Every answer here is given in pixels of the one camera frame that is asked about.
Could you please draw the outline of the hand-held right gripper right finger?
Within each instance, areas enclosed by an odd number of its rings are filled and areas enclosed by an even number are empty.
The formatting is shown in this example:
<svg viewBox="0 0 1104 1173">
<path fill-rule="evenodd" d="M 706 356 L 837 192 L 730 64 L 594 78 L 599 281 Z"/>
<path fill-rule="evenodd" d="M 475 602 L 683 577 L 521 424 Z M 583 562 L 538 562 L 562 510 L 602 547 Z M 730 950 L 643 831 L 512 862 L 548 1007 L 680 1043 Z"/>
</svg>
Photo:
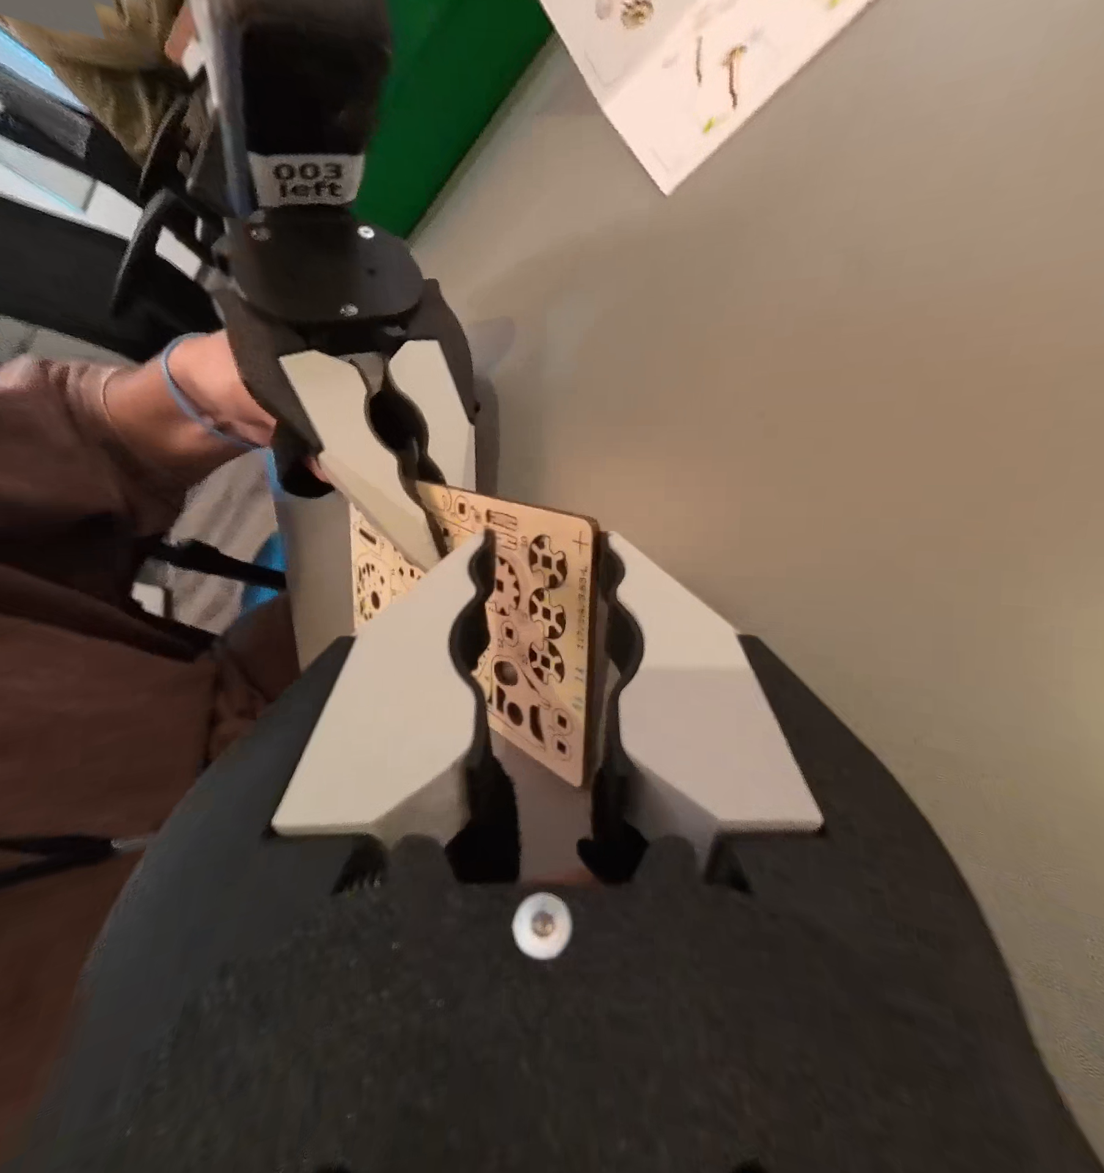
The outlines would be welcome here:
<svg viewBox="0 0 1104 1173">
<path fill-rule="evenodd" d="M 632 539 L 609 532 L 610 664 L 604 768 L 646 841 L 816 834 L 825 817 L 745 642 L 716 607 Z"/>
</svg>

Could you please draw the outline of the laser-cut wooden model sheet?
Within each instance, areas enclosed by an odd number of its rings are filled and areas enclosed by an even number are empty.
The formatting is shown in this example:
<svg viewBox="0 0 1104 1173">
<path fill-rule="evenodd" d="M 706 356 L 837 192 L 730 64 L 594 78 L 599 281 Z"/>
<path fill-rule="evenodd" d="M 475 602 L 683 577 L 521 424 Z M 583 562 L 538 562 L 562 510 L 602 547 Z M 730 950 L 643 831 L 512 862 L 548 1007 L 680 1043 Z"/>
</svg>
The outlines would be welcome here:
<svg viewBox="0 0 1104 1173">
<path fill-rule="evenodd" d="M 475 668 L 490 731 L 562 783 L 584 791 L 599 523 L 464 488 L 415 492 L 448 552 L 479 532 L 494 532 L 489 651 Z"/>
</svg>

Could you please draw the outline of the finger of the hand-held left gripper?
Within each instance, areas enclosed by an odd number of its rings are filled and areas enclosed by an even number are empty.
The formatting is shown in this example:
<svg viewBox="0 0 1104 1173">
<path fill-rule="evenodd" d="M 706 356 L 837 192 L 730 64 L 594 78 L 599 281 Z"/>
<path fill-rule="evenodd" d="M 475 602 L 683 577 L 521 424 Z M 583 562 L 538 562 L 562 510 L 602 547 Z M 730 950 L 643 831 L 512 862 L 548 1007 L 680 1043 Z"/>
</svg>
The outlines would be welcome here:
<svg viewBox="0 0 1104 1173">
<path fill-rule="evenodd" d="M 389 387 L 401 391 L 422 418 L 422 453 L 441 480 L 479 492 L 479 436 L 461 404 L 439 341 L 405 341 L 388 361 Z"/>
<path fill-rule="evenodd" d="M 414 566 L 436 567 L 441 547 L 428 516 L 404 483 L 396 453 L 376 436 L 365 375 L 323 352 L 280 356 L 308 424 L 318 436 L 318 467 L 365 519 L 396 547 Z"/>
</svg>

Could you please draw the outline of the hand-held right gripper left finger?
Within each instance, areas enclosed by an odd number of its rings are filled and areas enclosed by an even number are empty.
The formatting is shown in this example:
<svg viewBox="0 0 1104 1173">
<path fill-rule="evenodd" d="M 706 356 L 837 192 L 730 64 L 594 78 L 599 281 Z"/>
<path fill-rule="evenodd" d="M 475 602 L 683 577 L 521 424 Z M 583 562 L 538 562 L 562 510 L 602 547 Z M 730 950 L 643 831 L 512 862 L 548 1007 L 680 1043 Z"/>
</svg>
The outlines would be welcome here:
<svg viewBox="0 0 1104 1173">
<path fill-rule="evenodd" d="M 464 827 L 467 770 L 490 758 L 475 668 L 494 575 L 494 537 L 472 537 L 356 638 L 272 812 L 280 838 L 452 841 Z"/>
</svg>

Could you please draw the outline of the black metal floor stand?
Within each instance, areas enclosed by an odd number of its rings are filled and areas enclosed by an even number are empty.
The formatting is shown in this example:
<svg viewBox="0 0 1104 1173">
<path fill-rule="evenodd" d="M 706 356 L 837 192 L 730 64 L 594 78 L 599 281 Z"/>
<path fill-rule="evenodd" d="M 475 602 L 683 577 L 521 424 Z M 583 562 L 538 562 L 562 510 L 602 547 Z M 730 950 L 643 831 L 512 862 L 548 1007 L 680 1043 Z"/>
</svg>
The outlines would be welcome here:
<svg viewBox="0 0 1104 1173">
<path fill-rule="evenodd" d="M 285 591 L 285 573 L 225 557 L 220 550 L 203 539 L 183 539 L 183 544 L 154 539 L 143 547 L 143 560 L 208 577 L 240 580 L 247 588 Z"/>
</svg>

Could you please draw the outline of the blue wristband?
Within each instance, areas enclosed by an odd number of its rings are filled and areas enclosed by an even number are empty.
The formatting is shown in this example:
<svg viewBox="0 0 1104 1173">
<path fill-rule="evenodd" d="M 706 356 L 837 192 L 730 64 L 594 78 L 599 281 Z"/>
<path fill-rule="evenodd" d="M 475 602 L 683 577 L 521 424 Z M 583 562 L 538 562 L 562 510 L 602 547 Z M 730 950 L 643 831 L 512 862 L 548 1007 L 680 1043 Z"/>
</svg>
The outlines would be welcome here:
<svg viewBox="0 0 1104 1173">
<path fill-rule="evenodd" d="M 240 381 L 225 332 L 190 332 L 159 354 L 159 375 L 175 408 L 208 439 L 236 453 L 268 449 L 272 418 Z"/>
</svg>

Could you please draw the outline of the green plastic bin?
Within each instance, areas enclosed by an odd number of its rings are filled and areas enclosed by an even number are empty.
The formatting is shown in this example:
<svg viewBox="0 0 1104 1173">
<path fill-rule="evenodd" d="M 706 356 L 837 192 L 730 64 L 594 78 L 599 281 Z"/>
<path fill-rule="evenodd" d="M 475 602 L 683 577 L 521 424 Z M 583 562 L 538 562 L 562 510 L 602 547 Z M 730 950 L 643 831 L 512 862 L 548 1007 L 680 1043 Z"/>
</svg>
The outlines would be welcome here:
<svg viewBox="0 0 1104 1173">
<path fill-rule="evenodd" d="M 554 35 L 538 0 L 389 0 L 394 68 L 356 214 L 410 237 Z"/>
</svg>

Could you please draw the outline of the person's left hand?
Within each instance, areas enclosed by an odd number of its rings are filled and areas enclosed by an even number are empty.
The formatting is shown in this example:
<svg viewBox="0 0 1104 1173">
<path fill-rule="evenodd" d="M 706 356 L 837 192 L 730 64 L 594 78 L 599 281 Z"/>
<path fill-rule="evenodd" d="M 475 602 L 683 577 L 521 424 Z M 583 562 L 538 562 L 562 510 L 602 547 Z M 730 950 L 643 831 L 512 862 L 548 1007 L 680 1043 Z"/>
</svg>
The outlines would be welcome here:
<svg viewBox="0 0 1104 1173">
<path fill-rule="evenodd" d="M 225 332 L 185 336 L 159 356 L 162 456 L 193 480 L 252 453 L 272 453 L 275 418 L 252 397 Z"/>
</svg>

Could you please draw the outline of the white instruction paper sheet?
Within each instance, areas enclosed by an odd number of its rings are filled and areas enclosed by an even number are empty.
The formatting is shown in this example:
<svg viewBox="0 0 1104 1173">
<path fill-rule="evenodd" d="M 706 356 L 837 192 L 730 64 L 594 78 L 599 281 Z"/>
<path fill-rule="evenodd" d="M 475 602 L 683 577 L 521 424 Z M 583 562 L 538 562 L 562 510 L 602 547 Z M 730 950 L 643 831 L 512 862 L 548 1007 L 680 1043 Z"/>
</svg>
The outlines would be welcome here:
<svg viewBox="0 0 1104 1173">
<path fill-rule="evenodd" d="M 543 0 L 587 90 L 672 194 L 872 0 Z"/>
</svg>

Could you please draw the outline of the black office chair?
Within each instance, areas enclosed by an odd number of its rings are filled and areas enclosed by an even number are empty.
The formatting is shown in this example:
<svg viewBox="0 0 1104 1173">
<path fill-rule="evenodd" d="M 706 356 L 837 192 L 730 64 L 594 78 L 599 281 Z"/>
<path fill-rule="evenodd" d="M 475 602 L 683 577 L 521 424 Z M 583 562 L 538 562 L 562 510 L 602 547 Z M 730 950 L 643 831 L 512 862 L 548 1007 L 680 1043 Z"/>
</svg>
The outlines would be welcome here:
<svg viewBox="0 0 1104 1173">
<path fill-rule="evenodd" d="M 162 328 L 112 313 L 124 253 L 124 237 L 0 194 L 0 316 L 150 361 Z"/>
</svg>

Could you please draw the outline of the grey desk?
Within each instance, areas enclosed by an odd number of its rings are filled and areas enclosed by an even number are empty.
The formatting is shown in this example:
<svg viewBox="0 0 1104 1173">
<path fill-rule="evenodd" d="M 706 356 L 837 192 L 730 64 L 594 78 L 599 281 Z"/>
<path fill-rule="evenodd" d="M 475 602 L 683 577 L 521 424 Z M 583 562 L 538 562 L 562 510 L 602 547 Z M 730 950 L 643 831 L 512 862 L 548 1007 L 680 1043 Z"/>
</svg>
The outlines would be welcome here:
<svg viewBox="0 0 1104 1173">
<path fill-rule="evenodd" d="M 1104 1161 L 1104 4 L 874 4 L 670 199 L 554 35 L 414 246 L 496 495 L 893 770 Z"/>
</svg>

